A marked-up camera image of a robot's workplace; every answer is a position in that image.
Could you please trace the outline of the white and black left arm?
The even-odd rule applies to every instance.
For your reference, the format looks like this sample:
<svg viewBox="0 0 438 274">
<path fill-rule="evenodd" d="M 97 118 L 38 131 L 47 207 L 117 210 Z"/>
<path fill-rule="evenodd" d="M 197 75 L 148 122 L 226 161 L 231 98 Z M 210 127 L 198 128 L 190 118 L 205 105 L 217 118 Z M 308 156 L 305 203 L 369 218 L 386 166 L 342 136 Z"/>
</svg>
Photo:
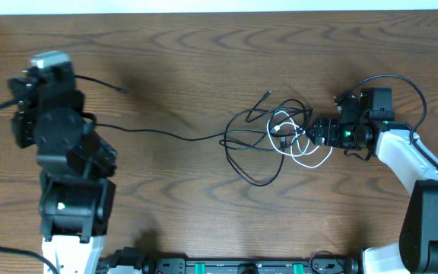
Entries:
<svg viewBox="0 0 438 274">
<path fill-rule="evenodd" d="M 43 256 L 55 273 L 94 273 L 103 251 L 116 185 L 116 151 L 84 111 L 70 62 L 29 67 L 8 80 L 17 110 L 11 130 L 20 148 L 37 147 Z"/>
</svg>

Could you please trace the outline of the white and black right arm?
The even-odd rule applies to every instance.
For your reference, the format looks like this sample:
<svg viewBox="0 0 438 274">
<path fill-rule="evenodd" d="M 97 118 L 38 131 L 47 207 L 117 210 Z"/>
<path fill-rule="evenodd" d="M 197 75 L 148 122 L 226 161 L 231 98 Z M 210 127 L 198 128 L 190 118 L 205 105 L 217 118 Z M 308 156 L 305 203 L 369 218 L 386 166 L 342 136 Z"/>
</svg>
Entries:
<svg viewBox="0 0 438 274">
<path fill-rule="evenodd" d="M 307 135 L 316 145 L 342 148 L 347 156 L 378 158 L 410 195 L 397 242 L 365 249 L 348 264 L 351 273 L 438 273 L 438 158 L 413 127 L 395 121 L 392 91 L 364 88 L 335 98 L 338 118 L 319 118 Z"/>
</svg>

